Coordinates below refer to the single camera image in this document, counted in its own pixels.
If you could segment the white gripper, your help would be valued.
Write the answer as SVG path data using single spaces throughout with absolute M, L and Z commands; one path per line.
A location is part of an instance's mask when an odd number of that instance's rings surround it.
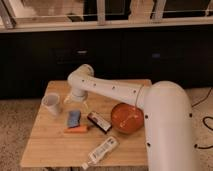
M 89 105 L 86 101 L 88 97 L 88 92 L 81 90 L 81 89 L 72 89 L 70 94 L 68 94 L 65 99 L 64 103 L 69 104 L 71 103 L 71 100 L 76 101 L 76 102 L 83 102 L 84 107 L 86 110 L 89 110 Z

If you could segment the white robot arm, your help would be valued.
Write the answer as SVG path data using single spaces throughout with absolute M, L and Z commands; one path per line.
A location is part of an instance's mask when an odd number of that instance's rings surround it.
M 185 90 L 171 81 L 151 86 L 105 80 L 83 64 L 69 74 L 69 98 L 81 102 L 90 92 L 135 106 L 144 112 L 149 171 L 201 171 L 195 148 L 192 107 Z

